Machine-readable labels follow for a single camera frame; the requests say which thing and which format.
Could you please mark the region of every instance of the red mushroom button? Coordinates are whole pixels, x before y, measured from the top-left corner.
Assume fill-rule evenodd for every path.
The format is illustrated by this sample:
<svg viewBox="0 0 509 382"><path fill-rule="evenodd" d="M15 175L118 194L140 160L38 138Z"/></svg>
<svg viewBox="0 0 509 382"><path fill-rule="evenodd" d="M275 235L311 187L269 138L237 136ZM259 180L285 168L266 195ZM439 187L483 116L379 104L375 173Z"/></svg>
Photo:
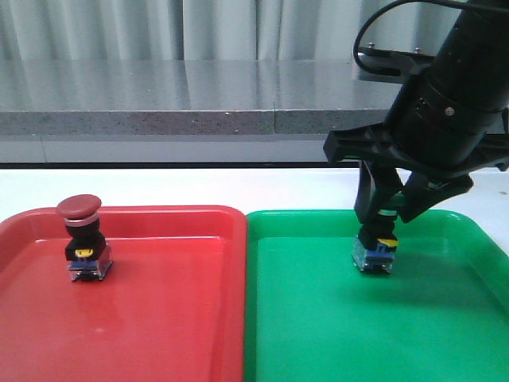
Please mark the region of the red mushroom button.
<svg viewBox="0 0 509 382"><path fill-rule="evenodd" d="M68 220L81 220L94 215L100 206L101 200L96 195L75 195L61 201L56 213Z"/></svg>

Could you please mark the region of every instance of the white table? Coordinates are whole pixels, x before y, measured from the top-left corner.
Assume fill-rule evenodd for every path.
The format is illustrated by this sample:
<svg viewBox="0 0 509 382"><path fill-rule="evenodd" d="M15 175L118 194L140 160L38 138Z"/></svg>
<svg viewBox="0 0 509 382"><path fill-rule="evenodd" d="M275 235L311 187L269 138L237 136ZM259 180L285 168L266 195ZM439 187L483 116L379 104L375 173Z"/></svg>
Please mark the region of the white table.
<svg viewBox="0 0 509 382"><path fill-rule="evenodd" d="M472 178L470 193L435 208L471 217L509 253L509 173L484 169ZM246 214L351 209L357 182L357 169L0 170L0 220L78 193L103 205L229 205Z"/></svg>

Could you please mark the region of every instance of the gray countertop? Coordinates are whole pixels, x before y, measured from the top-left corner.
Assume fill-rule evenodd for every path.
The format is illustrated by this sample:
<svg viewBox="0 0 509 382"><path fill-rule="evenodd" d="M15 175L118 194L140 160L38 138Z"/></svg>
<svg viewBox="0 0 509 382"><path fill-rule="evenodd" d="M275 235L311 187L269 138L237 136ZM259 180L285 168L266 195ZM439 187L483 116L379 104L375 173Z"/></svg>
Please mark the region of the gray countertop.
<svg viewBox="0 0 509 382"><path fill-rule="evenodd" d="M0 163L324 162L401 85L338 60L0 60Z"/></svg>

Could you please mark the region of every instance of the clear plastic base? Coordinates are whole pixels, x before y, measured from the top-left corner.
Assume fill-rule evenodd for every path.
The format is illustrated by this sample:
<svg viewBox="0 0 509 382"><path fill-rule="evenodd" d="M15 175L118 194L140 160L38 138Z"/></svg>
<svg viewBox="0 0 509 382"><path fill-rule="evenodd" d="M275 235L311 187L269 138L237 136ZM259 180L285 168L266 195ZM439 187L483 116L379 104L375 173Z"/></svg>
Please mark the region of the clear plastic base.
<svg viewBox="0 0 509 382"><path fill-rule="evenodd" d="M394 252L395 247L380 242L375 250L368 250L355 238L352 258L361 272L391 273Z"/></svg>
<svg viewBox="0 0 509 382"><path fill-rule="evenodd" d="M113 264L111 260L111 247L107 245L97 260L87 261L81 259L78 261L70 261L68 271L72 281L102 281L106 277L111 264Z"/></svg>

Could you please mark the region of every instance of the robotic arm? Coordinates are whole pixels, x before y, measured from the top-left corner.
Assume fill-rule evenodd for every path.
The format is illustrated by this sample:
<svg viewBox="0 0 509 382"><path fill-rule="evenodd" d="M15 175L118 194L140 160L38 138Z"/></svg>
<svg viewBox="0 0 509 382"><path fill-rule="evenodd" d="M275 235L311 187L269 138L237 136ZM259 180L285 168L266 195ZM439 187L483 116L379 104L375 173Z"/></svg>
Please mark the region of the robotic arm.
<svg viewBox="0 0 509 382"><path fill-rule="evenodd" d="M404 82L386 119L331 131L324 145L332 165L360 160L355 211L362 226L353 257L361 271L390 273L398 216L406 223L467 193L474 170L509 167L508 135L486 134L501 116L507 125L509 0L424 1L463 9L435 57L359 48L378 16L408 2L418 0L393 2L377 12L354 45L362 69ZM406 184L396 168L412 171Z"/></svg>

